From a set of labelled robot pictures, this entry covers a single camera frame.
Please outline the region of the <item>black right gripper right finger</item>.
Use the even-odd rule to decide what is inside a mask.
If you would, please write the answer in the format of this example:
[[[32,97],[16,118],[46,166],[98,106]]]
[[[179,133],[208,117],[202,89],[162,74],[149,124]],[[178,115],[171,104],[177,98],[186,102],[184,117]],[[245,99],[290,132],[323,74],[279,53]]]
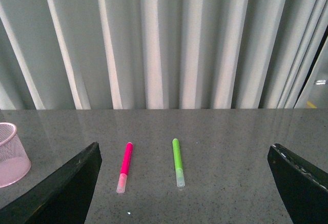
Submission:
[[[293,223],[327,223],[327,173],[280,144],[268,163]]]

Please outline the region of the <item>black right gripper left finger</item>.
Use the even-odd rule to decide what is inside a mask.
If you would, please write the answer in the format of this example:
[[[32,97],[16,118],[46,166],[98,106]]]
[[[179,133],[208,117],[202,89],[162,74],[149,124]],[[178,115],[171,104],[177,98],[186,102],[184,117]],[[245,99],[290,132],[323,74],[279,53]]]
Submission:
[[[1,223],[84,223],[101,163],[99,144],[94,142],[1,208]]]

